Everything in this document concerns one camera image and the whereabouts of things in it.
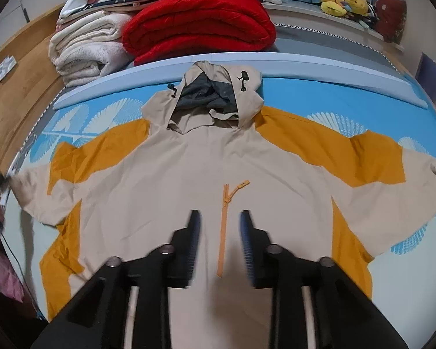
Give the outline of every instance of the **beige jacket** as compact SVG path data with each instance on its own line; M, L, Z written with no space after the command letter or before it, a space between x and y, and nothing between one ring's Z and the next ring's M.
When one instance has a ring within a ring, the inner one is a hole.
M238 114L175 111L202 72L232 84ZM309 260L332 257L371 296L368 262L436 215L436 159L266 107L260 83L249 66L198 62L176 98L154 94L143 119L80 148L62 143L50 164L13 179L24 210L60 231L41 261L50 318L108 257L145 256L191 209L203 225L195 279L170 294L175 348L267 347L271 293L245 276L245 209L273 242Z

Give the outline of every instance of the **red quilt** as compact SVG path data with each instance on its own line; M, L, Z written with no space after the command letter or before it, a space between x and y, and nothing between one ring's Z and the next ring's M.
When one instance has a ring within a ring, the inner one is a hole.
M260 51L276 31L258 0L160 0L125 27L135 65L207 52Z

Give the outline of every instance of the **screw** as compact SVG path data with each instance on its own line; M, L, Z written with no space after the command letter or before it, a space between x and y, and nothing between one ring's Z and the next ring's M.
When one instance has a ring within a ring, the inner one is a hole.
M160 247L161 254L171 254L174 252L174 247L171 244L165 244Z
M331 268L334 266L334 261L329 257L322 257L320 258L320 265L325 268Z
M106 264L107 264L109 267L114 268L114 267L116 267L116 266L119 266L119 265L121 264L121 262L123 262L123 260L121 260L121 258L116 257L116 256L113 256L113 257L110 257L110 258L106 261Z
M266 247L266 251L270 254L278 254L283 251L283 249L278 244L270 244Z

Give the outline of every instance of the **mattress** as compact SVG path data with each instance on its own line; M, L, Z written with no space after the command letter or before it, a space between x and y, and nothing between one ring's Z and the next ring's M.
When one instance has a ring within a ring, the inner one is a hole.
M411 79L406 81L428 103L421 88ZM62 108L52 117L49 109L42 132L24 150L22 168L48 163L58 143L80 146L111 127L140 118L140 107L163 89L166 83L112 93ZM307 117L345 136L372 130L436 157L436 112L432 106L424 109L368 90L313 80L264 77L258 92L266 105ZM5 237L46 315L38 263L58 232L26 216L12 194L6 220ZM436 329L436 217L378 256L369 269L373 302L410 349L421 348Z

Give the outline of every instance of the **red cushion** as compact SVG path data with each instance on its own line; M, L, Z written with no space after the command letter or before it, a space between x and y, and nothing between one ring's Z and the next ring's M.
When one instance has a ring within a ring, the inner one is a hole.
M258 0L160 0L125 27L135 65L204 52L259 51L276 30Z
M376 9L379 21L375 30L386 42L400 41L407 12L407 3L403 0L377 0Z

